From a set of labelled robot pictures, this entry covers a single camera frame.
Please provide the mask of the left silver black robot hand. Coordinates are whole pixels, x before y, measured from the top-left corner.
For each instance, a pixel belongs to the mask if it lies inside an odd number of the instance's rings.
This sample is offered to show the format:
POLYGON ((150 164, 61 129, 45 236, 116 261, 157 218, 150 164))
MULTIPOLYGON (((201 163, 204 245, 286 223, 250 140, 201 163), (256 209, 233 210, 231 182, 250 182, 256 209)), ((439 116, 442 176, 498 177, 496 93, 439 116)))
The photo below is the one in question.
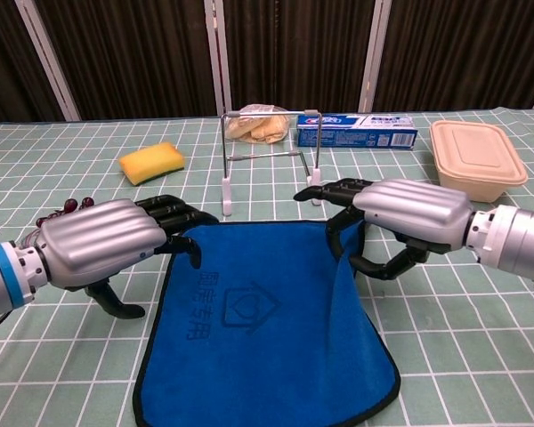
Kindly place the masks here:
POLYGON ((109 280, 157 254, 187 254, 198 269, 201 249, 183 233, 218 223, 176 196, 122 198, 46 220, 34 248, 47 284, 70 292, 83 289, 110 316, 136 319, 145 309, 121 302, 109 280))

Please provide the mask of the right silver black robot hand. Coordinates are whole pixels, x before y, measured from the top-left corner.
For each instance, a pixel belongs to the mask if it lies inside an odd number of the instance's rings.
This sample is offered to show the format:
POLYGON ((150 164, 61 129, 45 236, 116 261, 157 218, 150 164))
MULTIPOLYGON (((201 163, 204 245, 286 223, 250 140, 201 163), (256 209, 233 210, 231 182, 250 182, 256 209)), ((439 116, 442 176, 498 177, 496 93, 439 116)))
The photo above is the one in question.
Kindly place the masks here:
POLYGON ((294 200, 326 200, 343 210, 326 222, 326 240, 336 260, 344 255, 341 234, 358 226, 358 251, 348 255, 353 270, 370 278, 393 280, 427 261, 430 253, 446 254, 463 248, 473 218, 466 193, 420 181, 343 178, 310 185, 294 200), (363 256, 368 225, 391 231, 405 248, 386 263, 363 256))

